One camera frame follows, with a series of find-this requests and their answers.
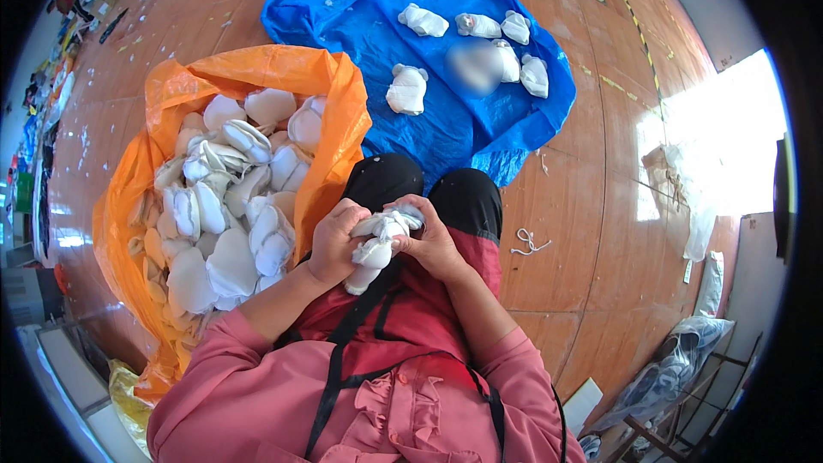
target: red fabric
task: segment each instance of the red fabric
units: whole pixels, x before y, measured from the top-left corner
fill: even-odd
[[[54,0],[54,6],[60,13],[68,15],[68,12],[72,10],[72,6],[75,1],[77,0]]]
[[[478,271],[491,292],[498,297],[501,276],[499,247],[490,240],[457,229],[449,228],[448,231],[466,262]],[[403,267],[400,293],[389,309],[384,326],[388,341],[375,339],[375,324],[383,304],[381,301],[345,347],[344,378],[374,372],[435,350],[444,350],[464,362],[471,358],[443,283],[424,271],[414,258],[405,254],[397,257],[401,258]],[[309,304],[293,327],[304,340],[325,340],[348,312],[348,305],[356,299],[338,286]],[[398,318],[413,318],[414,322],[394,322]],[[467,384],[474,386],[462,365],[447,366],[453,369],[451,373],[455,378],[467,380]]]

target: floor debris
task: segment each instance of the floor debris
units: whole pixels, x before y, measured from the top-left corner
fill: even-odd
[[[523,254],[524,256],[528,256],[532,252],[540,251],[541,249],[547,247],[551,243],[551,240],[549,240],[548,242],[543,243],[542,245],[540,245],[540,247],[535,247],[534,246],[534,232],[529,232],[525,228],[520,228],[520,229],[517,230],[517,238],[521,242],[526,242],[526,243],[529,244],[529,252],[523,252],[520,249],[509,249],[509,250],[511,251],[512,254],[517,253],[517,254]]]

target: blue tarp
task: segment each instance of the blue tarp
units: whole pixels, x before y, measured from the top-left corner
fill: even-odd
[[[446,18],[446,35],[417,36],[398,23],[410,2]],[[527,52],[547,62],[549,97],[532,97],[520,83],[501,84],[482,99],[458,96],[443,79],[445,53],[463,38],[454,17],[474,13],[502,22],[507,9],[532,21],[529,45],[511,44],[518,57]],[[509,184],[529,151],[560,130],[577,93],[566,55],[519,0],[266,0],[261,21],[276,43],[351,57],[363,73],[374,122],[363,142],[365,155],[405,153],[423,169],[427,190],[463,167],[485,171],[498,186]],[[429,73],[426,110],[417,117],[398,115],[386,104],[396,63]]]

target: white stuffed toy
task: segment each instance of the white stuffed toy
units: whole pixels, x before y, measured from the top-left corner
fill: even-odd
[[[532,21],[520,15],[517,11],[506,11],[506,20],[500,25],[503,33],[520,45],[529,45],[529,27]]]
[[[409,4],[397,16],[397,22],[409,26],[417,36],[441,37],[448,29],[448,22],[440,15],[436,15],[417,4]]]
[[[409,204],[397,204],[357,222],[350,233],[352,238],[374,238],[360,243],[351,253],[351,262],[357,267],[345,278],[345,291],[352,295],[365,292],[369,284],[392,261],[392,238],[400,234],[409,236],[411,231],[423,227],[423,223],[423,213]]]
[[[549,96],[549,75],[546,73],[546,62],[539,57],[523,54],[523,67],[520,69],[520,82],[526,91],[535,97]]]
[[[386,102],[395,113],[419,115],[423,112],[423,96],[429,74],[422,68],[397,63],[392,68],[394,81],[388,87]]]
[[[460,36],[500,37],[500,24],[485,15],[461,13],[454,17],[454,22],[458,25],[458,34]]]
[[[506,40],[492,40],[491,43],[497,47],[500,57],[503,58],[503,77],[501,83],[517,83],[520,81],[520,61],[517,54]]]

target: wooden floor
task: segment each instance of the wooden floor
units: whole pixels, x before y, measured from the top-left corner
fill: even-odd
[[[542,351],[563,400],[594,378],[605,393],[595,418],[691,313],[703,263],[694,266],[691,283],[683,283],[689,210],[665,181],[648,178],[641,161],[666,143],[667,126],[624,0],[520,1],[564,48],[578,98],[561,133],[530,155],[503,190],[501,301]],[[664,99],[714,74],[677,0],[628,1]],[[67,267],[72,310],[88,319],[107,354],[138,370],[156,342],[118,308],[99,271],[92,206],[142,127],[149,69],[169,57],[186,65],[269,42],[259,21],[263,2],[121,0],[108,19],[125,7],[129,13],[108,42],[99,45],[93,36],[78,58],[49,183],[48,259]],[[709,246],[725,253],[728,276],[738,220],[718,218]],[[534,232],[538,245],[550,245],[530,256],[511,254],[512,247],[526,248],[516,237],[519,228]]]

